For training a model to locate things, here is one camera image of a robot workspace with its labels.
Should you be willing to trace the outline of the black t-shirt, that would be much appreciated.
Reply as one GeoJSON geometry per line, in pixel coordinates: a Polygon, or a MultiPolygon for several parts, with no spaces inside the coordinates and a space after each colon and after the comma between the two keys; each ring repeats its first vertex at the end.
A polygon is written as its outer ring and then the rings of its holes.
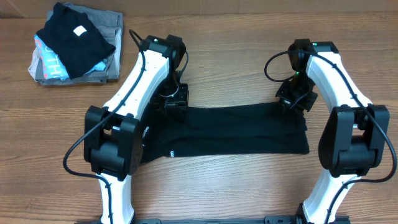
{"type": "Polygon", "coordinates": [[[228,154],[308,154],[302,112],[276,102],[223,108],[168,108],[144,117],[141,161],[228,154]]]}

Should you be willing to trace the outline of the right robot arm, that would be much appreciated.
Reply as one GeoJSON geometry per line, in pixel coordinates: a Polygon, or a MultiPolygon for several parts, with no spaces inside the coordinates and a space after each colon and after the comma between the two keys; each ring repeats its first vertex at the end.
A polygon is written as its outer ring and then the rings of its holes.
{"type": "Polygon", "coordinates": [[[282,217],[289,223],[349,223],[336,211],[354,184],[376,168],[387,137],[389,112],[374,105],[356,87],[345,70],[333,42],[297,39],[285,51],[295,75],[282,80],[276,96],[288,110],[309,111],[319,89],[330,116],[318,143],[322,170],[310,196],[296,215],[282,217]]]}

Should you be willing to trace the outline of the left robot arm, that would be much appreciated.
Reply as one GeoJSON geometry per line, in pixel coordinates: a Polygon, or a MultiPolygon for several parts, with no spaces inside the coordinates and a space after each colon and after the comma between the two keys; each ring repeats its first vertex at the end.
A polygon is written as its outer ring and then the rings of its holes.
{"type": "Polygon", "coordinates": [[[149,110],[188,104],[188,87],[180,82],[178,70],[188,55],[182,38],[150,35],[139,48],[142,52],[118,92],[102,107],[89,107],[85,115],[84,159],[101,187],[99,223],[134,221],[131,179],[143,154],[143,117],[149,110]]]}

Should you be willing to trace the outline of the folded black shirt on pile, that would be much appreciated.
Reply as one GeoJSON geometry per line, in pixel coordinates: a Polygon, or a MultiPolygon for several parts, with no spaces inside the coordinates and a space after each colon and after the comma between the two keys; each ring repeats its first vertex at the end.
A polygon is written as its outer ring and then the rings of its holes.
{"type": "Polygon", "coordinates": [[[54,5],[52,16],[36,35],[58,55],[70,78],[78,78],[89,72],[116,50],[87,14],[59,2],[54,5]]]}

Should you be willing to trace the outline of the folded light blue shirt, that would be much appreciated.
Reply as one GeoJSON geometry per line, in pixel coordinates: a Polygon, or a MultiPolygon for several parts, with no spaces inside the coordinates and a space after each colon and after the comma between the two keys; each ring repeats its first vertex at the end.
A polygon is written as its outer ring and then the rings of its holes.
{"type": "Polygon", "coordinates": [[[38,83],[42,85],[71,85],[76,83],[106,83],[107,69],[113,60],[113,56],[102,59],[84,75],[71,79],[58,55],[40,39],[34,35],[35,48],[38,49],[42,60],[44,78],[38,83]]]}

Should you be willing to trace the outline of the folded white cloth under pile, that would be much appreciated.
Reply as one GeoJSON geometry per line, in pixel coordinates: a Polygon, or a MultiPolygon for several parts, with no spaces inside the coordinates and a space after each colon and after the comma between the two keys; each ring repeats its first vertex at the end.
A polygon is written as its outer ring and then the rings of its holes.
{"type": "Polygon", "coordinates": [[[41,81],[44,78],[42,60],[37,48],[35,48],[32,53],[32,61],[28,68],[28,72],[36,82],[41,81]]]}

